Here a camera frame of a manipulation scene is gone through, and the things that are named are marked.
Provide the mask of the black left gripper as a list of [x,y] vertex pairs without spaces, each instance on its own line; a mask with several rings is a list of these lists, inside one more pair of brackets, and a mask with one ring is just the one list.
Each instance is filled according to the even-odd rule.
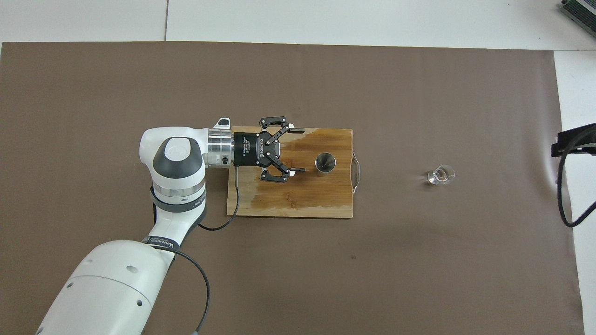
[[[260,180],[266,182],[285,183],[298,172],[306,172],[303,167],[287,167],[280,160],[279,138],[285,133],[304,134],[305,128],[294,127],[285,116],[262,117],[260,127],[264,131],[270,126],[279,126],[274,135],[269,132],[234,132],[233,133],[233,165],[260,166]],[[273,166],[280,172],[271,174],[268,167]]]

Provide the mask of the steel double jigger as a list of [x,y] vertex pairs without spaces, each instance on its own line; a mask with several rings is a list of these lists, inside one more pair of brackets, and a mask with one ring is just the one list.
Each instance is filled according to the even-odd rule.
[[329,152],[323,152],[317,155],[315,159],[315,169],[317,177],[328,176],[336,167],[336,157]]

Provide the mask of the small clear glass cup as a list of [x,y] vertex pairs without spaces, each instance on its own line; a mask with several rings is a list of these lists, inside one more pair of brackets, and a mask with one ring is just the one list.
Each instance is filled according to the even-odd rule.
[[427,181],[432,185],[448,185],[455,180],[455,170],[450,165],[440,165],[427,173]]

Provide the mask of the wooden cutting board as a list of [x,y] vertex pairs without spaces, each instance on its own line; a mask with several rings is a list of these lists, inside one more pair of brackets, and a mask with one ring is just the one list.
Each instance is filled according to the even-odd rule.
[[[281,161],[289,167],[306,168],[286,183],[260,180],[257,166],[240,167],[238,180],[231,168],[226,212],[238,216],[274,218],[351,218],[353,216],[352,153],[350,129],[306,128],[304,134],[280,138]],[[317,177],[315,159],[329,152],[335,169]]]

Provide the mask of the grey ribbed device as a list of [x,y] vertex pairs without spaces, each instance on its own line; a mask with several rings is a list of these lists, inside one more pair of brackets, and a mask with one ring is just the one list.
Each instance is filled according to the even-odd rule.
[[596,0],[561,0],[561,11],[587,26],[596,26]]

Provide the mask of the brown table mat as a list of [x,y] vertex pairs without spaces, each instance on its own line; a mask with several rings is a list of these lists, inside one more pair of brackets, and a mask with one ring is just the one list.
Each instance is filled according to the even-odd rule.
[[133,42],[2,45],[0,335],[34,335],[93,248],[148,234],[146,129],[266,116],[352,129],[353,218],[194,230],[203,335],[584,333],[552,51]]

